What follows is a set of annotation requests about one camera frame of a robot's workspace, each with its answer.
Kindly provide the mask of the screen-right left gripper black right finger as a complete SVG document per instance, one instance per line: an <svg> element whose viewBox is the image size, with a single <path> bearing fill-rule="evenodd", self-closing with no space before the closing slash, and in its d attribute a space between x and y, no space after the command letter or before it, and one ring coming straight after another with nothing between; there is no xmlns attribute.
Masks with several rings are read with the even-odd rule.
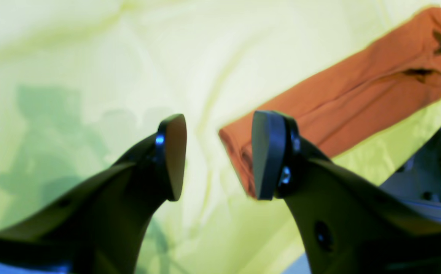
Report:
<svg viewBox="0 0 441 274"><path fill-rule="evenodd" d="M313 274L441 274L441 223L333 163L274 111L252 120L256 198L281 198Z"/></svg>

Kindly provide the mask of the screen-right left gripper black left finger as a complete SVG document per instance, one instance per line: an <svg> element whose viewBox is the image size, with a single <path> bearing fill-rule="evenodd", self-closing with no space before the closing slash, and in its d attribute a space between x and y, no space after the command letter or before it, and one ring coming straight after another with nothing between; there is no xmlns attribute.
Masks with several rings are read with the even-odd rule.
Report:
<svg viewBox="0 0 441 274"><path fill-rule="evenodd" d="M132 146L111 167L39 212L0 231L0 274L132 274L147 227L183 186L182 114Z"/></svg>

